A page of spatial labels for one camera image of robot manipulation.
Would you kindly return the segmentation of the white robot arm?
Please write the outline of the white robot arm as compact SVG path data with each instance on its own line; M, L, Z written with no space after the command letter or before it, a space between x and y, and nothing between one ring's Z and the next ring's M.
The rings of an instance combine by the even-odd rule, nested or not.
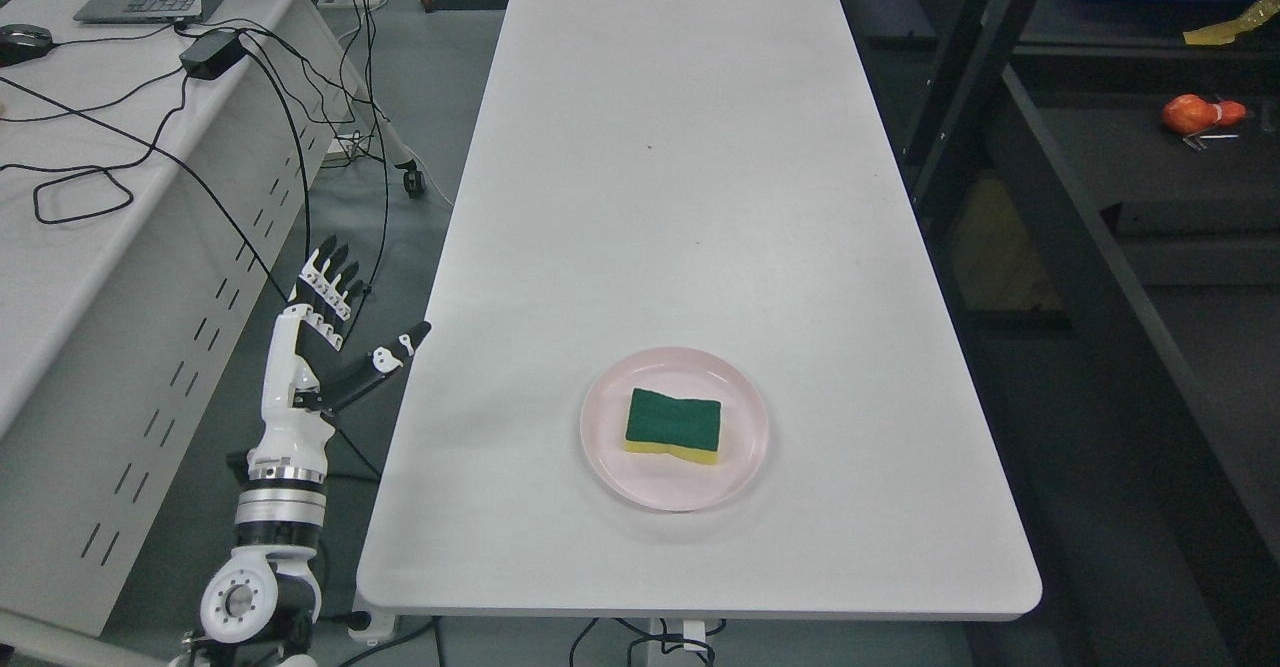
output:
M326 511L324 476L252 472L236 506L236 544L198 603L198 625L174 666L233 666L242 647L269 644L282 666L310 654L323 593L311 570Z

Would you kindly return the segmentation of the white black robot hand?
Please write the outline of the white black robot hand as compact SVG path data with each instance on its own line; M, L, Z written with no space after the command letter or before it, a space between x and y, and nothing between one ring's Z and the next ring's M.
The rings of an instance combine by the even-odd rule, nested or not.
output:
M311 248L275 317L260 403L264 433L246 454L246 481L324 483L326 444L337 430L332 417L410 365L431 332L420 321L334 376L319 376L305 357L306 344L340 352L340 330L352 321L352 301L364 291L358 262L348 256L349 247L334 236Z

